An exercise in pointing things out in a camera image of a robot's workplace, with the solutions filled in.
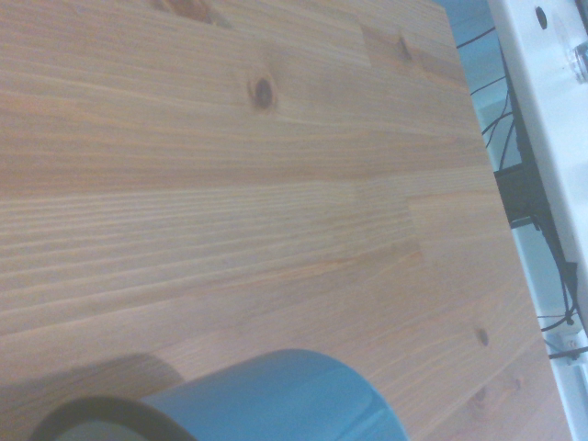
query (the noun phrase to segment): wooden tabletop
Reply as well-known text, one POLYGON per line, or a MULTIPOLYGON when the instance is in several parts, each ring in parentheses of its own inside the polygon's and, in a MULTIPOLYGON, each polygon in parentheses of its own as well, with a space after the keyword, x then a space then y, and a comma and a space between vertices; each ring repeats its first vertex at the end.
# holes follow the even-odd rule
POLYGON ((439 6, 0 21, 3 440, 286 347, 358 370, 412 440, 569 437, 439 6))

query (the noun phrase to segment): black cable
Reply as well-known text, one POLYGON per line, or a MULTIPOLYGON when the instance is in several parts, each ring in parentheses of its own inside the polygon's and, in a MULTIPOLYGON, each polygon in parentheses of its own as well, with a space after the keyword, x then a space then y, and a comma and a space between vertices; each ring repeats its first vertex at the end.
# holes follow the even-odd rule
POLYGON ((545 342, 545 344, 547 346, 549 346, 551 349, 553 349, 554 351, 558 351, 558 353, 561 353, 561 349, 559 349, 557 346, 555 346, 554 344, 548 342, 545 338, 543 339, 543 341, 545 342))
POLYGON ((558 352, 557 354, 551 354, 549 356, 549 359, 554 360, 556 358, 565 358, 566 356, 569 356, 569 357, 573 358, 574 360, 577 360, 578 356, 580 354, 583 354, 584 352, 588 352, 588 347, 581 347, 579 349, 572 349, 571 351, 558 352))
POLYGON ((568 290, 566 289, 566 282, 563 279, 563 274, 560 273, 560 282, 561 282, 561 290, 563 292, 563 304, 566 308, 566 320, 568 321, 568 325, 573 325, 573 320, 571 319, 570 315, 570 303, 568 302, 568 290))
MULTIPOLYGON (((503 107, 503 111, 500 112, 500 116, 504 115, 504 112, 506 111, 506 108, 508 107, 508 97, 510 96, 510 93, 511 93, 510 90, 506 91, 506 99, 504 100, 504 107, 503 107)), ((498 121, 496 124, 494 124, 494 127, 492 128, 492 131, 490 132, 490 138, 488 138, 488 142, 486 142, 486 148, 488 148, 488 146, 492 142, 492 137, 494 136, 494 132, 496 131, 498 124, 500 124, 500 121, 498 121)))
POLYGON ((506 78, 505 76, 501 76, 500 78, 498 78, 497 80, 492 81, 491 83, 488 83, 487 85, 483 85, 482 87, 478 87, 476 90, 474 90, 471 94, 469 94, 470 96, 477 94, 478 92, 480 92, 481 90, 484 90, 486 87, 490 87, 491 85, 495 85, 496 83, 498 83, 499 81, 502 81, 503 79, 506 78))
POLYGON ((475 38, 473 38, 473 39, 471 39, 471 40, 468 40, 468 41, 466 41, 465 43, 461 43, 461 44, 459 44, 459 45, 458 45, 458 49, 461 49, 461 48, 463 48, 464 46, 467 46, 467 45, 469 45, 470 43, 473 43, 474 41, 476 41, 476 40, 479 40, 479 39, 481 39, 482 37, 485 37, 486 35, 490 34, 490 33, 491 33, 492 31, 494 31, 494 30, 496 30, 496 28, 490 28, 490 29, 488 29, 486 32, 484 32, 484 33, 480 34, 478 37, 475 37, 475 38))
POLYGON ((492 127, 494 127, 495 124, 498 124, 498 121, 500 121, 501 119, 505 119, 506 117, 510 117, 512 114, 513 114, 513 112, 507 112, 504 115, 501 115, 500 117, 495 119, 493 122, 491 122, 486 129, 482 130, 481 134, 485 135, 488 130, 490 130, 492 127))
POLYGON ((537 223, 537 226, 539 227, 539 229, 543 232, 543 237, 545 237, 545 241, 547 242, 548 248, 551 251, 551 255, 553 256, 553 260, 555 261, 555 265, 558 268, 558 272, 560 273, 561 290, 564 295, 564 304, 566 307, 565 316, 562 319, 558 320, 557 322, 551 324, 550 326, 547 326, 546 328, 541 329, 542 332, 545 332, 545 331, 550 331, 554 328, 557 328, 558 326, 564 324, 565 322, 569 326, 572 326, 573 320, 571 319, 571 316, 574 314, 575 311, 578 310, 578 303, 577 303, 577 296, 575 296, 573 293, 570 293, 571 308, 569 308, 568 298, 567 298, 568 293, 567 293, 566 283, 565 283, 565 278, 564 278, 565 257, 563 256, 563 254, 561 252, 558 252, 558 250, 554 244, 555 239, 553 238, 550 230, 546 230, 544 228, 544 226, 542 225, 542 221, 541 221, 540 216, 535 216, 535 222, 537 223))
MULTIPOLYGON (((573 305, 570 309, 570 314, 573 315, 572 313, 576 311, 576 305, 573 305)), ((541 328, 541 332, 542 333, 546 333, 547 331, 551 331, 552 329, 557 328, 558 326, 564 324, 565 322, 568 321, 568 318, 571 317, 571 315, 567 315, 565 316, 563 319, 559 319, 557 320, 555 323, 551 324, 550 326, 546 326, 545 328, 541 328)))
POLYGON ((561 317, 567 317, 567 315, 561 314, 561 315, 538 315, 537 316, 538 319, 560 319, 561 317))
POLYGON ((515 128, 515 121, 513 120, 513 122, 511 123, 511 128, 508 130, 508 135, 506 135, 506 142, 504 143, 503 155, 500 158, 500 165, 498 166, 498 170, 502 170, 504 167, 504 159, 506 159, 506 151, 508 150, 508 142, 511 140, 511 135, 513 134, 514 128, 515 128))

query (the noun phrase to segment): wire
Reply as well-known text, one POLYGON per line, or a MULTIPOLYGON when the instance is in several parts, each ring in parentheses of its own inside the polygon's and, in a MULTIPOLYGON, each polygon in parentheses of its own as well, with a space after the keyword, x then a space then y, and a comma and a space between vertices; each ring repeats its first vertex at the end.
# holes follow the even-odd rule
POLYGON ((482 87, 478 87, 476 90, 474 90, 471 94, 469 94, 469 96, 472 96, 474 94, 477 94, 478 92, 480 92, 481 90, 484 90, 486 87, 490 87, 491 85, 494 85, 496 83, 498 83, 499 81, 502 81, 503 79, 506 78, 505 76, 501 76, 500 78, 498 78, 497 80, 492 81, 491 83, 488 83, 487 85, 483 85, 482 87))
POLYGON ((461 44, 459 44, 459 45, 458 45, 458 49, 461 49, 461 48, 463 48, 464 46, 468 46, 469 44, 473 43, 474 41, 476 41, 476 40, 479 40, 479 39, 481 39, 482 37, 485 37, 486 35, 490 34, 490 33, 491 33, 492 31, 494 31, 494 30, 496 30, 496 28, 490 28, 490 29, 488 29, 486 32, 484 32, 484 33, 480 34, 478 37, 475 37, 475 38, 473 38, 473 39, 471 39, 471 40, 468 40, 468 41, 466 41, 465 43, 461 43, 461 44))
POLYGON ((578 356, 580 354, 583 354, 584 352, 588 352, 588 347, 581 347, 579 349, 573 349, 571 351, 558 352, 557 354, 551 354, 549 356, 549 359, 554 360, 556 358, 565 358, 566 356, 569 356, 569 357, 573 358, 574 360, 577 360, 578 356))
MULTIPOLYGON (((576 311, 576 305, 573 305, 571 307, 570 314, 573 315, 572 313, 574 311, 576 311)), ((551 324, 550 326, 546 326, 545 328, 541 328, 541 332, 542 333, 546 333, 547 331, 551 331, 552 329, 557 328, 558 326, 560 326, 560 325, 564 324, 565 322, 567 322, 568 321, 568 318, 571 317, 571 315, 566 315, 562 319, 559 319, 555 323, 551 324)))
POLYGON ((537 316, 538 319, 559 319, 561 317, 567 317, 567 315, 561 314, 561 315, 538 315, 537 316))
MULTIPOLYGON (((508 130, 508 135, 506 135, 506 142, 504 143, 503 148, 503 155, 500 158, 500 165, 498 166, 498 170, 502 170, 504 167, 504 159, 506 159, 506 151, 508 150, 508 142, 511 140, 511 135, 513 134, 513 129, 515 128, 515 120, 511 122, 511 128, 508 130)), ((568 299, 566 298, 566 311, 568 311, 568 299)))
POLYGON ((547 346, 549 346, 551 349, 553 349, 554 351, 558 351, 558 353, 561 352, 561 349, 559 349, 557 346, 555 346, 554 344, 548 342, 545 338, 543 339, 543 341, 545 342, 545 344, 547 346))
POLYGON ((505 119, 506 117, 510 117, 512 114, 513 114, 513 112, 507 112, 504 115, 501 115, 500 117, 495 119, 493 122, 491 122, 486 129, 482 130, 481 134, 485 135, 488 130, 490 130, 492 127, 494 127, 495 124, 498 124, 498 121, 500 121, 501 119, 505 119))
MULTIPOLYGON (((503 111, 500 113, 500 116, 504 115, 504 112, 506 111, 506 108, 508 107, 508 98, 510 96, 510 93, 511 93, 510 90, 506 91, 506 99, 504 100, 504 108, 503 108, 503 111)), ((500 123, 500 120, 496 124, 494 124, 494 127, 492 128, 492 131, 490 132, 490 138, 488 139, 488 142, 486 142, 486 148, 488 148, 488 146, 492 142, 492 137, 494 136, 494 132, 496 131, 496 128, 498 127, 499 123, 500 123)))

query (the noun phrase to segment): wood knot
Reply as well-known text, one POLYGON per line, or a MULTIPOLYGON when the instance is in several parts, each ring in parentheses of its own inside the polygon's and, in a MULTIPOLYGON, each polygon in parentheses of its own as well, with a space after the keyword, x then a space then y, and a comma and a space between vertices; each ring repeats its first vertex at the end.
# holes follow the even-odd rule
POLYGON ((488 333, 486 332, 485 329, 483 329, 483 328, 477 329, 476 336, 478 337, 478 340, 480 341, 480 343, 482 343, 484 346, 487 346, 490 344, 490 337, 488 336, 488 333))
POLYGON ((274 104, 274 91, 267 78, 260 78, 249 86, 249 93, 254 106, 262 110, 270 108, 274 104))

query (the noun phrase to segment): hole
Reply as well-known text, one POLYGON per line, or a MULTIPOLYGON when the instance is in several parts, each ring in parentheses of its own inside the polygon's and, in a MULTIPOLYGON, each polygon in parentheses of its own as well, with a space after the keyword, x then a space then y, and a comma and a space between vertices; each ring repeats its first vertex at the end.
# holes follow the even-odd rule
POLYGON ((537 14, 537 20, 539 20, 539 25, 541 25, 542 29, 547 29, 548 28, 548 18, 545 15, 545 12, 543 12, 543 9, 538 6, 535 8, 535 13, 537 14))
POLYGON ((272 86, 265 78, 259 80, 255 85, 254 102, 256 107, 263 109, 270 107, 274 102, 272 86))
POLYGON ((476 335, 478 336, 478 340, 480 340, 480 343, 482 343, 484 346, 490 344, 490 338, 488 337, 488 333, 485 329, 479 329, 478 331, 476 331, 476 335))

